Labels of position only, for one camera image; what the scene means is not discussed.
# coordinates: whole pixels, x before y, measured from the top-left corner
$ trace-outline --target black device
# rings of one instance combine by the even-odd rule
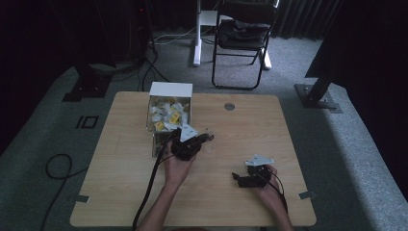
[[[177,128],[172,132],[172,141],[171,152],[175,157],[182,161],[189,161],[195,154],[201,150],[201,144],[206,141],[212,141],[214,135],[210,134],[201,134],[198,137],[193,137],[187,141],[181,142],[181,129]]]
[[[266,165],[247,166],[248,176],[239,176],[232,172],[234,180],[238,182],[240,188],[263,188],[270,180],[271,173]]]

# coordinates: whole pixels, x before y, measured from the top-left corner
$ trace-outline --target gray carpet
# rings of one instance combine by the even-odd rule
[[[201,66],[192,66],[193,42],[178,39],[156,45],[156,68],[171,82],[193,83],[194,92],[273,94],[280,99],[300,166],[312,199],[317,223],[309,230],[407,230],[408,206],[387,170],[364,123],[350,103],[345,89],[331,85],[329,93],[343,113],[304,109],[294,84],[313,84],[305,73],[319,49],[320,41],[272,38],[268,49],[272,69],[265,71],[260,87],[252,91],[218,90],[211,84],[211,44],[203,42]],[[151,50],[148,59],[153,62]],[[235,64],[227,58],[227,65]],[[71,172],[87,167],[98,142],[115,94],[141,90],[141,78],[148,65],[139,71],[117,74],[105,98],[86,98],[81,102],[62,102],[77,79],[74,68],[56,80],[37,109],[0,159],[0,230],[39,230],[61,180],[49,179],[47,160],[58,153],[72,157]],[[232,70],[219,66],[219,76],[238,78],[250,84],[256,69],[250,66]],[[148,72],[144,89],[151,82],[163,81],[159,73]],[[77,128],[81,116],[99,116],[95,128]],[[66,160],[50,166],[55,175],[64,175]],[[45,230],[130,230],[129,227],[76,228],[69,224],[85,173],[67,180],[52,208]],[[211,230],[231,230],[211,228]]]

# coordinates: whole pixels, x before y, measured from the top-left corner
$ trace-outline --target black cable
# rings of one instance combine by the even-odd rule
[[[283,188],[282,181],[280,181],[279,177],[275,173],[271,172],[270,174],[272,174],[272,175],[274,175],[276,177],[276,179],[279,181],[279,184],[281,185],[282,194],[285,194],[285,189]]]
[[[153,74],[153,80],[154,80],[154,82],[158,82],[158,80],[156,79],[156,74],[154,73],[154,71],[152,71],[152,74]]]
[[[130,13],[130,9],[132,9],[132,6],[131,6],[131,4],[129,3],[129,1],[125,1],[125,4],[127,5],[127,8],[126,8],[126,15],[127,15],[127,17],[128,17],[128,26],[129,26],[129,46],[128,46],[128,50],[127,50],[127,52],[126,52],[126,56],[125,56],[125,60],[124,61],[127,61],[127,59],[129,58],[129,55],[130,55],[130,51],[132,50],[132,23],[131,23],[131,20],[130,20],[130,15],[131,15],[131,13]]]
[[[162,78],[164,79],[164,80],[166,80],[167,82],[170,82],[157,68],[156,68],[156,66],[154,66],[150,61],[148,61],[147,60],[147,62],[148,63],[150,63],[152,66],[153,66],[153,68],[160,74],[160,76],[162,76]]]
[[[58,158],[58,157],[66,157],[66,158],[68,159],[68,161],[69,161],[68,171],[66,172],[65,176],[54,176],[54,175],[52,175],[52,174],[50,173],[50,171],[49,171],[50,163],[51,163],[54,159],[56,159],[56,158]],[[64,180],[64,181],[63,181],[63,183],[61,184],[60,188],[58,189],[58,192],[55,194],[55,196],[54,196],[54,198],[53,198],[51,204],[49,205],[49,207],[48,207],[48,209],[47,209],[47,212],[45,213],[44,219],[42,220],[42,225],[41,225],[41,229],[40,229],[41,231],[44,230],[45,223],[46,223],[46,221],[47,221],[47,219],[48,219],[48,216],[49,216],[49,214],[50,214],[50,211],[51,211],[52,207],[54,206],[54,204],[55,204],[55,202],[56,202],[58,196],[60,196],[60,193],[61,193],[61,191],[63,190],[63,188],[64,188],[64,186],[65,186],[65,184],[66,184],[66,181],[67,181],[69,178],[71,178],[72,176],[76,176],[76,175],[78,175],[78,174],[80,174],[80,173],[82,173],[82,172],[84,172],[84,171],[87,171],[88,168],[89,168],[89,167],[85,167],[85,168],[82,169],[82,170],[79,170],[79,171],[77,171],[77,172],[75,172],[75,173],[73,173],[73,174],[70,174],[70,173],[71,173],[71,169],[72,169],[72,158],[71,158],[69,155],[67,155],[67,154],[57,154],[57,155],[52,156],[50,159],[48,159],[47,164],[45,165],[45,172],[47,173],[47,176],[48,176],[49,178],[51,178],[51,179],[54,179],[54,180]]]
[[[157,155],[156,162],[155,162],[155,164],[154,164],[154,166],[153,166],[152,174],[150,175],[150,180],[149,180],[149,184],[148,184],[148,186],[147,186],[146,193],[145,193],[145,195],[144,195],[143,201],[141,202],[141,205],[139,206],[138,212],[136,213],[136,216],[135,216],[135,218],[134,218],[134,220],[133,220],[132,231],[134,231],[134,230],[136,229],[136,227],[138,227],[138,220],[139,220],[141,211],[143,210],[144,205],[146,205],[146,202],[147,202],[147,200],[148,200],[148,198],[149,198],[150,192],[151,192],[151,190],[152,190],[152,188],[153,188],[154,179],[156,178],[157,169],[159,168],[159,165],[162,163],[162,160],[161,160],[161,159],[162,159],[163,153],[164,153],[164,151],[165,151],[165,149],[166,149],[166,147],[167,147],[167,143],[168,143],[168,141],[170,141],[170,138],[172,137],[172,135],[173,135],[173,133],[171,133],[171,134],[167,137],[166,141],[164,142],[164,144],[163,144],[163,146],[162,146],[162,149],[159,151],[159,153],[158,153],[158,155]]]
[[[112,70],[103,70],[93,67],[92,69],[99,74],[109,74],[109,75],[116,75],[116,74],[126,74],[131,73],[134,71],[139,71],[141,66],[144,64],[144,59],[134,60],[132,64],[124,66],[122,68],[116,68]]]
[[[208,39],[208,38],[201,38],[201,40],[202,41],[204,41],[205,43],[207,43],[207,44],[214,44],[214,41],[213,40],[210,40],[210,39]]]
[[[140,91],[140,81],[141,81],[140,72],[138,72],[138,89],[137,89],[137,91]]]
[[[165,160],[167,160],[168,158],[173,157],[173,156],[174,156],[174,155],[171,155],[171,156],[169,156],[169,157],[166,157],[166,158],[162,159],[162,160],[159,162],[159,164],[161,164],[162,162],[164,162]]]
[[[132,78],[132,77],[135,76],[136,74],[139,74],[139,71],[138,71],[138,70],[135,71],[135,73],[130,74],[129,76],[123,77],[123,78],[121,78],[121,79],[113,79],[113,80],[111,80],[111,82],[122,82],[122,81],[124,81],[124,80],[127,80],[127,79]]]
[[[159,58],[159,54],[157,53],[157,51],[153,51],[154,55],[155,55],[155,59],[153,61],[153,64],[157,61],[157,59]],[[151,62],[150,63],[150,67],[146,70],[146,72],[144,73],[143,78],[141,79],[141,91],[144,91],[144,81],[146,80],[147,77],[147,73],[151,70],[153,64]]]
[[[154,39],[153,39],[153,23],[152,23],[152,18],[151,18],[151,15],[150,15],[150,6],[149,6],[148,3],[150,3],[149,0],[144,1],[144,7],[145,7],[145,11],[146,11],[146,18],[147,18],[147,24],[148,24],[147,26],[149,28],[150,38],[151,38],[151,41],[152,41],[153,53],[157,53],[155,42],[154,42]]]

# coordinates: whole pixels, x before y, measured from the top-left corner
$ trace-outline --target folding chair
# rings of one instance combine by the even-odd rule
[[[268,49],[269,35],[277,18],[277,9],[271,3],[253,2],[220,2],[217,10],[216,37],[213,52],[212,82],[219,89],[254,90],[261,81],[263,63]],[[254,52],[251,54],[218,53],[217,47],[226,50],[241,50]],[[252,57],[254,64],[259,54],[262,54],[258,80],[253,87],[224,86],[216,83],[217,56]],[[229,82],[234,83],[233,76]]]

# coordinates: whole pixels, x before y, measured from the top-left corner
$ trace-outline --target wire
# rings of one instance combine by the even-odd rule
[[[138,88],[137,88],[137,91],[140,91],[140,90],[139,90],[139,88],[140,88],[140,81],[141,81],[141,79],[140,79],[140,72],[138,72]]]
[[[153,51],[153,53],[154,53],[154,55],[155,55],[155,58],[154,58],[153,63],[150,62],[147,58],[145,59],[145,60],[150,64],[150,66],[148,67],[148,69],[147,69],[146,72],[144,73],[143,78],[141,79],[141,91],[144,91],[144,81],[146,80],[147,73],[149,73],[149,72],[152,70],[152,68],[155,69],[155,70],[159,73],[159,75],[160,75],[165,81],[170,82],[170,81],[156,68],[156,66],[154,66],[154,63],[157,62],[157,60],[158,60],[158,58],[159,58],[159,54],[157,53],[157,51]],[[153,78],[156,80],[156,75],[155,75],[155,73],[154,73],[154,72],[152,72],[152,73],[153,73]]]
[[[155,73],[154,71],[152,71],[152,74],[153,74],[153,80],[154,80],[155,82],[158,82],[158,80],[157,80],[157,78],[156,78],[156,73]]]
[[[285,189],[283,188],[282,181],[280,181],[279,177],[275,173],[271,172],[270,174],[276,177],[276,179],[279,181],[279,184],[281,185],[282,194],[285,194]]]
[[[53,160],[55,160],[56,158],[60,158],[60,157],[65,157],[65,158],[68,159],[68,161],[69,161],[68,171],[66,172],[65,176],[54,176],[54,175],[52,175],[52,174],[50,173],[50,171],[49,171],[49,166],[50,166],[50,164],[51,164],[51,162],[52,162]],[[87,171],[88,168],[89,168],[89,167],[85,167],[85,168],[83,168],[82,170],[79,170],[79,171],[77,171],[77,172],[75,172],[75,173],[73,173],[73,174],[70,174],[70,173],[71,173],[71,169],[72,169],[72,158],[71,158],[69,155],[67,155],[67,154],[57,154],[57,155],[52,156],[50,159],[48,159],[47,164],[45,165],[45,172],[47,173],[47,176],[48,176],[49,178],[51,178],[51,179],[54,179],[54,180],[63,180],[63,183],[61,184],[60,188],[58,189],[57,193],[55,194],[53,200],[51,201],[51,204],[48,206],[48,209],[47,209],[47,211],[46,211],[46,213],[45,213],[44,219],[42,220],[42,225],[41,225],[41,229],[40,229],[41,231],[44,230],[44,228],[45,228],[45,223],[46,223],[46,221],[47,221],[47,219],[48,219],[48,216],[49,216],[49,214],[50,214],[50,211],[51,211],[52,207],[54,206],[54,204],[55,204],[57,198],[60,196],[60,193],[61,193],[61,191],[63,190],[63,188],[64,188],[64,186],[65,186],[65,184],[66,184],[66,181],[67,181],[69,178],[73,177],[73,176],[76,176],[76,175],[78,175],[78,174],[81,174],[82,172]]]
[[[140,59],[140,60],[134,61],[130,65],[124,66],[122,68],[116,68],[116,69],[113,69],[113,70],[102,70],[102,69],[98,69],[98,68],[95,68],[95,67],[93,67],[92,69],[96,73],[116,75],[116,74],[130,73],[130,72],[133,72],[135,70],[140,70],[140,67],[143,65],[143,63],[144,63],[144,59]]]
[[[126,56],[125,56],[125,61],[127,61],[130,55],[130,51],[132,49],[132,22],[130,20],[130,13],[129,13],[132,7],[129,4],[129,1],[127,0],[125,1],[125,4],[128,5],[128,7],[126,8],[126,15],[128,17],[128,26],[129,26],[129,45],[128,45],[128,49],[127,49]]]
[[[147,18],[148,31],[149,31],[151,43],[152,43],[152,50],[153,50],[153,53],[157,53],[155,41],[153,39],[153,30],[152,30],[153,23],[152,23],[151,15],[150,15],[150,6],[147,4],[149,1],[143,1],[143,2],[144,2],[144,8],[146,9],[145,12],[146,12],[146,18]]]
[[[133,220],[132,230],[135,230],[136,227],[138,226],[138,220],[139,220],[141,211],[143,210],[144,205],[146,205],[147,199],[149,198],[150,192],[151,192],[151,190],[152,190],[152,188],[153,188],[154,179],[156,178],[157,169],[159,168],[159,165],[160,165],[160,163],[162,162],[161,159],[162,159],[163,153],[164,153],[164,151],[165,151],[165,149],[166,149],[166,147],[167,147],[167,143],[170,141],[170,139],[171,139],[172,136],[173,136],[173,133],[171,133],[171,134],[167,137],[166,141],[164,142],[164,144],[163,144],[163,146],[162,146],[162,149],[161,149],[161,150],[159,151],[159,153],[157,154],[157,159],[156,159],[156,162],[155,162],[155,164],[154,164],[154,166],[153,166],[152,174],[150,175],[150,180],[149,180],[149,184],[148,184],[148,186],[147,186],[146,193],[145,193],[145,195],[144,195],[144,199],[143,199],[143,201],[141,202],[141,205],[139,206],[138,212],[136,213],[136,216],[135,216],[135,218],[134,218],[134,220]]]
[[[218,5],[219,5],[219,1],[216,2],[216,4],[215,4],[215,5],[213,6],[213,8],[211,9],[211,11],[214,11],[214,10],[218,7]],[[155,38],[155,39],[152,39],[152,42],[154,42],[154,41],[156,41],[156,40],[158,40],[158,39],[164,38],[164,37],[174,37],[174,36],[176,36],[175,39],[173,39],[173,40],[171,40],[171,41],[169,41],[169,42],[156,43],[157,45],[167,45],[167,44],[171,44],[172,42],[176,41],[177,39],[184,38],[184,37],[190,35],[190,32],[191,32],[192,30],[194,30],[194,29],[196,29],[196,27],[193,27],[192,29],[190,29],[189,31],[187,31],[185,34],[182,34],[182,35],[162,35],[162,36],[160,36],[160,37],[157,37],[157,38]],[[205,35],[205,34],[206,34],[207,32],[209,32],[211,29],[213,29],[213,26],[211,26],[211,27],[210,27],[207,31],[205,31],[204,33],[201,33],[201,36]]]
[[[187,31],[185,34],[182,34],[182,35],[162,35],[162,36],[159,36],[159,37],[155,38],[154,40],[159,40],[159,39],[166,38],[166,37],[170,37],[170,38],[175,37],[174,39],[172,39],[172,40],[170,40],[170,41],[168,41],[168,42],[162,42],[162,43],[157,43],[157,42],[156,42],[157,45],[168,45],[168,44],[173,43],[173,42],[176,41],[177,39],[181,39],[181,38],[193,38],[193,34],[190,34],[190,32],[191,32],[192,30],[194,30],[195,28],[196,28],[196,27],[190,29],[189,31]],[[201,33],[201,36],[204,36],[207,32],[211,31],[212,29],[213,29],[213,27],[210,27],[210,28],[207,29],[205,32]]]
[[[132,78],[133,76],[135,76],[135,75],[138,74],[138,73],[139,73],[139,71],[137,70],[137,71],[135,71],[134,73],[130,74],[129,76],[123,77],[123,78],[121,78],[121,79],[113,79],[111,82],[121,82],[121,81],[123,81],[123,80],[127,80],[127,79]]]
[[[165,160],[167,160],[168,158],[173,157],[173,156],[174,156],[174,155],[171,155],[171,156],[169,156],[169,157],[166,157],[166,158],[162,159],[162,160],[159,162],[159,164],[161,164],[162,162],[164,162]]]
[[[207,44],[214,44],[213,40],[207,39],[207,38],[201,38],[202,41],[204,41]]]

